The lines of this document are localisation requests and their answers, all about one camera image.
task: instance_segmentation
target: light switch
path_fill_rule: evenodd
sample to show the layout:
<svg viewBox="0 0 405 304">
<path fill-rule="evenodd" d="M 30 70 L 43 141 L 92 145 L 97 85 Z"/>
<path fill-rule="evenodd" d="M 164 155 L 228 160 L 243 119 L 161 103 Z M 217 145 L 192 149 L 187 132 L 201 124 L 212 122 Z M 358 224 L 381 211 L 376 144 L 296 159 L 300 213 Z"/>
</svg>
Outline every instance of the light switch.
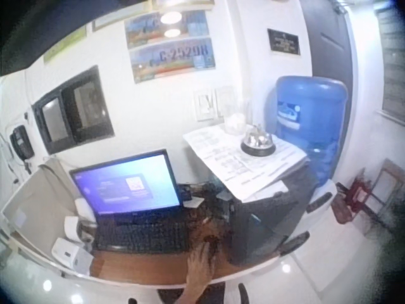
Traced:
<svg viewBox="0 0 405 304">
<path fill-rule="evenodd" d="M 215 118 L 215 101 L 210 89 L 194 92 L 194 108 L 198 122 Z"/>
</svg>

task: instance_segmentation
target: person's arm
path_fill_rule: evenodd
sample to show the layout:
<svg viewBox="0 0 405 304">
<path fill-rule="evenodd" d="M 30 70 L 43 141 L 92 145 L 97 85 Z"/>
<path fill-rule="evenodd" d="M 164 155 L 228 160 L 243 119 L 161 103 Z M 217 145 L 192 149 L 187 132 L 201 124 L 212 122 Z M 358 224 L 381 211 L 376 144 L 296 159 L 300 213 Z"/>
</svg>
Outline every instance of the person's arm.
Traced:
<svg viewBox="0 0 405 304">
<path fill-rule="evenodd" d="M 176 304 L 193 304 L 204 293 L 215 271 L 215 257 L 211 265 L 208 262 L 209 243 L 200 244 L 187 261 L 187 283 L 182 296 Z"/>
</svg>

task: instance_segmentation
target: computer mouse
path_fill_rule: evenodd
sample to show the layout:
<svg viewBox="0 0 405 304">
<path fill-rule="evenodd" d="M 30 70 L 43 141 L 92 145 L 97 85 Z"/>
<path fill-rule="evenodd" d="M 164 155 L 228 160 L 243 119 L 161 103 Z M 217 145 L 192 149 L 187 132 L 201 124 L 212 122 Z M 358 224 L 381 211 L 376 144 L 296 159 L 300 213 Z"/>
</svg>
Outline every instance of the computer mouse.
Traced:
<svg viewBox="0 0 405 304">
<path fill-rule="evenodd" d="M 208 262 L 211 263 L 213 257 L 218 253 L 220 240 L 216 236 L 206 236 L 204 242 L 209 243 Z"/>
</svg>

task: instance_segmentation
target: door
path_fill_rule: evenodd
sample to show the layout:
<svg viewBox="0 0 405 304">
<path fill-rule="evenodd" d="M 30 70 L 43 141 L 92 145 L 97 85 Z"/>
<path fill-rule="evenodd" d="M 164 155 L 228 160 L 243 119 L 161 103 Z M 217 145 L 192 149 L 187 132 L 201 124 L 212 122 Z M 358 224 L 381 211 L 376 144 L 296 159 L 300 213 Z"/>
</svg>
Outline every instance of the door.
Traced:
<svg viewBox="0 0 405 304">
<path fill-rule="evenodd" d="M 338 161 L 349 125 L 352 106 L 352 53 L 344 10 L 334 0 L 300 0 L 309 36 L 313 76 L 337 79 L 349 91 Z"/>
</svg>

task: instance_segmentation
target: black sign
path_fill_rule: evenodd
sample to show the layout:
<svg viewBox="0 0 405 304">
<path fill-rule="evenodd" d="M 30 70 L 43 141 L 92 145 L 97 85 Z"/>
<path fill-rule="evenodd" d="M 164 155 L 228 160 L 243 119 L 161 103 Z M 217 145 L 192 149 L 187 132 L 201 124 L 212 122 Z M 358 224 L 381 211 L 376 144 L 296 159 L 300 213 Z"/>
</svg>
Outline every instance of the black sign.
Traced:
<svg viewBox="0 0 405 304">
<path fill-rule="evenodd" d="M 298 36 L 268 29 L 272 51 L 300 55 Z"/>
</svg>

